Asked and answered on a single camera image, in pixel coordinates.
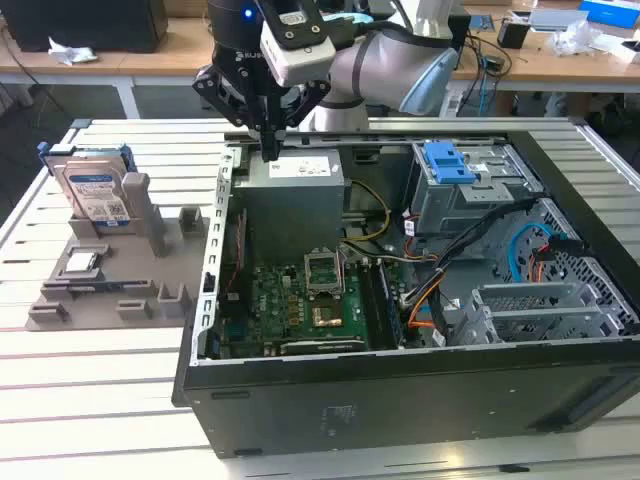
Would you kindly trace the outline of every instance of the computer case side panel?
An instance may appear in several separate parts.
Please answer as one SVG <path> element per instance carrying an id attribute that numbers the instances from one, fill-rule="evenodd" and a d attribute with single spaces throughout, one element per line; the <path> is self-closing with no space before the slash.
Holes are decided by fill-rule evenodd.
<path id="1" fill-rule="evenodd" d="M 640 342 L 526 345 L 189 367 L 185 394 L 230 458 L 574 431 L 639 374 Z"/>

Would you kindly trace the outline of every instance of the small chip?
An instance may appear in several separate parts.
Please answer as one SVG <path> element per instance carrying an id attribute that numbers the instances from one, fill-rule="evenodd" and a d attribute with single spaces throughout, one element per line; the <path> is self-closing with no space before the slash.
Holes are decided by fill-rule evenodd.
<path id="1" fill-rule="evenodd" d="M 341 327 L 342 319 L 334 317 L 331 307 L 314 307 L 311 309 L 314 327 Z"/>
<path id="2" fill-rule="evenodd" d="M 65 273 L 89 272 L 98 259 L 96 252 L 74 252 L 69 257 L 67 265 L 64 267 Z"/>

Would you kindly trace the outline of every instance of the blue cable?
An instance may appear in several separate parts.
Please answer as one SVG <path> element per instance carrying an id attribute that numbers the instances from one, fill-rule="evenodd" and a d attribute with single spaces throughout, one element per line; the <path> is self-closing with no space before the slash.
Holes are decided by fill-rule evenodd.
<path id="1" fill-rule="evenodd" d="M 482 57 L 481 65 L 484 69 L 484 75 L 482 76 L 482 82 L 480 82 L 480 106 L 478 107 L 478 116 L 482 116 L 484 113 L 484 98 L 486 93 L 486 84 L 487 84 L 487 60 Z"/>
<path id="2" fill-rule="evenodd" d="M 522 228 L 518 230 L 518 232 L 513 236 L 513 238 L 509 242 L 507 261 L 509 263 L 509 270 L 511 271 L 511 276 L 513 277 L 514 282 L 522 282 L 520 269 L 518 268 L 518 264 L 516 263 L 516 244 L 518 243 L 518 239 L 522 236 L 522 234 L 530 228 L 539 228 L 544 233 L 546 233 L 548 237 L 553 235 L 553 230 L 551 230 L 547 225 L 544 225 L 542 223 L 527 223 L 526 225 L 523 225 Z"/>

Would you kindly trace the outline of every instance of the yellow wire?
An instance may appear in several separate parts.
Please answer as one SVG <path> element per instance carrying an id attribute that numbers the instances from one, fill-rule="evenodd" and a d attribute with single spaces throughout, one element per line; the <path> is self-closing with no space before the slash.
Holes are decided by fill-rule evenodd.
<path id="1" fill-rule="evenodd" d="M 364 182 L 361 182 L 360 180 L 351 180 L 351 183 L 360 185 L 367 192 L 373 195 L 375 199 L 378 200 L 378 202 L 380 202 L 380 205 L 382 205 L 382 208 L 384 208 L 385 219 L 384 219 L 384 224 L 382 225 L 382 228 L 377 232 L 369 233 L 368 235 L 361 235 L 359 237 L 347 237 L 345 238 L 345 240 L 349 240 L 352 242 L 365 242 L 367 240 L 373 240 L 374 238 L 378 238 L 380 235 L 386 232 L 387 228 L 389 228 L 389 225 L 391 225 L 391 210 L 389 210 L 389 207 L 387 207 L 387 204 L 384 203 L 384 200 L 382 199 L 382 197 L 378 195 L 378 193 L 369 185 L 367 185 Z"/>

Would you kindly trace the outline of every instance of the blue box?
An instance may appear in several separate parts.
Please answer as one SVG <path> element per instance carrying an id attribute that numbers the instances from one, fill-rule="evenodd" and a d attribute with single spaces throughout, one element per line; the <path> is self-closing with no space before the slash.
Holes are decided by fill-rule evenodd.
<path id="1" fill-rule="evenodd" d="M 583 0 L 580 10 L 589 12 L 590 22 L 633 28 L 640 15 L 640 4 L 624 0 Z"/>

